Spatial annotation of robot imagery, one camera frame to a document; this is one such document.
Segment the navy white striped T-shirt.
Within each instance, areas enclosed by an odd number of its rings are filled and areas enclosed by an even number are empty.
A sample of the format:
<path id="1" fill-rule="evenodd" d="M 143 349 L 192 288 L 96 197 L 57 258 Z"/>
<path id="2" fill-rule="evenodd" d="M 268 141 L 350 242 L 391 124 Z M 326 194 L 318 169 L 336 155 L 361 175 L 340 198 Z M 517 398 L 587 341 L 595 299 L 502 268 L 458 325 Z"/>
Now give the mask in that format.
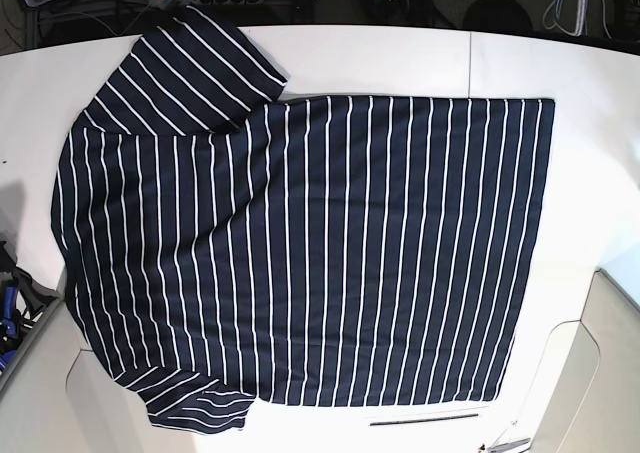
<path id="1" fill-rule="evenodd" d="M 68 309 L 157 427 L 492 401 L 540 223 L 550 99 L 329 95 L 189 7 L 71 126 Z"/>

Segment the metal clip at bottom edge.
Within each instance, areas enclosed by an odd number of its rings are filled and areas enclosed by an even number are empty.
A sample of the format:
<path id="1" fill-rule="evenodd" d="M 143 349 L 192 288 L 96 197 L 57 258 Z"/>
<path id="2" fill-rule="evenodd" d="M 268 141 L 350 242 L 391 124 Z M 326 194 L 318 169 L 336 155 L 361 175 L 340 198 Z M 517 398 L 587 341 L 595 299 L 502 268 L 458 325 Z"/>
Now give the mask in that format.
<path id="1" fill-rule="evenodd" d="M 498 437 L 488 443 L 483 443 L 478 449 L 478 453 L 516 453 L 527 452 L 532 444 L 533 438 L 521 431 L 518 421 L 511 421 Z"/>

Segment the blue items at left edge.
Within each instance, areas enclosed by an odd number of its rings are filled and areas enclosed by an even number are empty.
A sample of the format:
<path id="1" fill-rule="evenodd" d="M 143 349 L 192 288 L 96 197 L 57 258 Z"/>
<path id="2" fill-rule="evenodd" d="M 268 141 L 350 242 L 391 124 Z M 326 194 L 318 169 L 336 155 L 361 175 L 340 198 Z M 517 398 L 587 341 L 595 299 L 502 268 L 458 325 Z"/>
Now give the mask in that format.
<path id="1" fill-rule="evenodd" d="M 35 286 L 1 241 L 1 372 L 4 372 L 41 315 L 57 298 Z"/>

